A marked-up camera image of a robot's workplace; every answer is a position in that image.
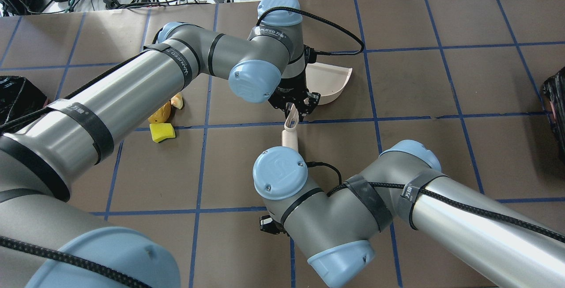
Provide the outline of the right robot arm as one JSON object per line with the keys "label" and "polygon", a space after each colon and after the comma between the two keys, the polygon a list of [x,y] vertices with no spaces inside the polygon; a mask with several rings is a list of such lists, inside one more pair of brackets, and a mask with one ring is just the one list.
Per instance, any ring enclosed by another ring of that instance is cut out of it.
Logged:
{"label": "right robot arm", "polygon": [[374,259],[369,240],[395,219],[501,288],[564,286],[562,234],[454,181],[417,141],[400,141],[327,192],[302,156],[285,146],[262,152],[252,174],[275,230],[293,238],[331,288],[343,287]]}

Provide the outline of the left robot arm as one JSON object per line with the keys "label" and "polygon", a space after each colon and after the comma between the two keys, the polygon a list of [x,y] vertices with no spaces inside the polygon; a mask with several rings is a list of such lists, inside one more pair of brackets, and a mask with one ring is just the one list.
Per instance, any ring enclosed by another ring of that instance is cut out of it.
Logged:
{"label": "left robot arm", "polygon": [[113,154],[200,73],[262,103],[304,69],[298,0],[263,0],[247,40],[168,23],[153,44],[1,134],[3,288],[179,288],[177,262],[131,228],[68,204],[72,182]]}

